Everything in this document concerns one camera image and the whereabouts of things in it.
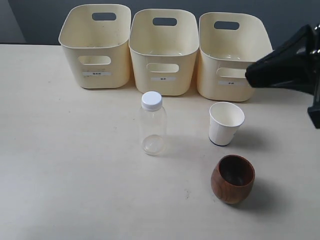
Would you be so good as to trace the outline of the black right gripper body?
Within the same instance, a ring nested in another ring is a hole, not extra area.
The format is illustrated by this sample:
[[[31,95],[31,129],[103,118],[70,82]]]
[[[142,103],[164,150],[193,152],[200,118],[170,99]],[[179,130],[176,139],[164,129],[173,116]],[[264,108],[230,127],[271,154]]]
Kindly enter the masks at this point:
[[[315,46],[310,52],[313,61],[314,70],[314,96],[313,104],[308,107],[307,113],[316,129],[320,128],[320,24],[314,27]]]

